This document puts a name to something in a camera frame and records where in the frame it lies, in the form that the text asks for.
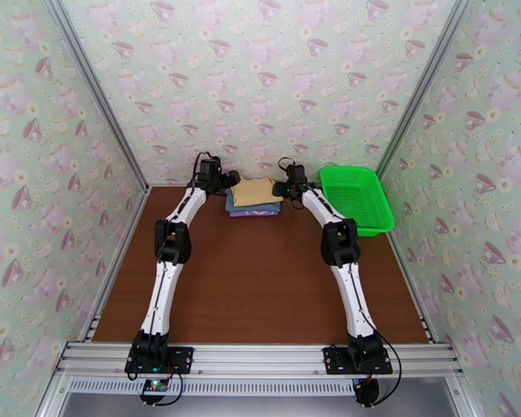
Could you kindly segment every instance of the black mounting plate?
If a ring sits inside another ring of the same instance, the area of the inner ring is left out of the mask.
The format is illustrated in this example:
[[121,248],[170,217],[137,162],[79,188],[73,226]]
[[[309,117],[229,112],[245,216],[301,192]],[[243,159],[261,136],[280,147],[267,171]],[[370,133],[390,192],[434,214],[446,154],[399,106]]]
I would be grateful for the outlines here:
[[130,355],[126,362],[125,372],[128,374],[140,375],[143,373],[170,374],[179,373],[188,375],[191,373],[191,364],[193,362],[192,347],[165,347],[167,351],[167,360],[165,365],[155,367],[155,364],[147,363],[147,361],[133,360]]
[[[322,356],[324,357],[324,367],[327,375],[366,375],[354,370],[354,363],[347,352],[347,347],[326,347],[322,348]],[[378,368],[371,369],[373,375],[389,375],[392,373],[392,364],[390,360],[383,362]]]

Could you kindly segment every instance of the tan cloth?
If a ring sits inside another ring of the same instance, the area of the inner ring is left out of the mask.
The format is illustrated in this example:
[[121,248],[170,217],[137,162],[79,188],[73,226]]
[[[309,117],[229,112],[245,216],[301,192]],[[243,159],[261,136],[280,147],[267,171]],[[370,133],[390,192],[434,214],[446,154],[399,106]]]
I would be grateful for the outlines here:
[[238,185],[231,187],[233,205],[239,207],[281,202],[283,200],[282,197],[275,197],[272,195],[273,185],[274,180],[269,177],[259,179],[241,178]]

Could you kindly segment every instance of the folded towel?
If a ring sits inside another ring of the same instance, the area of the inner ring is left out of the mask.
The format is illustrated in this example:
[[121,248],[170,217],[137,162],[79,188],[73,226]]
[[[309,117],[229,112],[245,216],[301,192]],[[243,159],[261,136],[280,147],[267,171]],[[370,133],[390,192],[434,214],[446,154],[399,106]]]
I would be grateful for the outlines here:
[[230,218],[241,218],[242,216],[275,216],[277,214],[277,211],[266,210],[231,211]]
[[281,202],[282,197],[272,195],[274,180],[265,177],[260,179],[243,179],[238,185],[231,187],[234,206],[253,206],[255,204]]
[[239,206],[233,205],[233,194],[231,189],[226,190],[226,210],[227,211],[275,211],[281,210],[280,202],[266,203],[266,204],[254,204],[252,206]]

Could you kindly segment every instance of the vent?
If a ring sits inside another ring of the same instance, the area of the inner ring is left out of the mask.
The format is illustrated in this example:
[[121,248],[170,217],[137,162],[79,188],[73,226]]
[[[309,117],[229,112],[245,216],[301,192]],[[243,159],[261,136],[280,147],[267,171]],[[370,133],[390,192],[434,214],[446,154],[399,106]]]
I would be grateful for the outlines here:
[[[118,377],[73,377],[71,393],[139,395],[145,379],[120,380]],[[172,380],[166,393],[177,394],[179,380]],[[183,394],[188,396],[353,396],[350,379],[317,380],[249,380],[205,379],[185,380]]]

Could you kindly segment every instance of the floral wallpaper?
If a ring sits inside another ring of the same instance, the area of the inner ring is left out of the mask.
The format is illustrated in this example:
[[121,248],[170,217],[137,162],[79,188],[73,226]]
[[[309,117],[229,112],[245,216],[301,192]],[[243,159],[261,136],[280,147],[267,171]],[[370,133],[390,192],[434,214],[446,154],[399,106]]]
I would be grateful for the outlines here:
[[521,0],[477,0],[383,184],[440,339],[521,416]]
[[63,0],[150,183],[375,168],[455,0]]
[[41,0],[0,0],[0,416],[35,412],[141,189]]

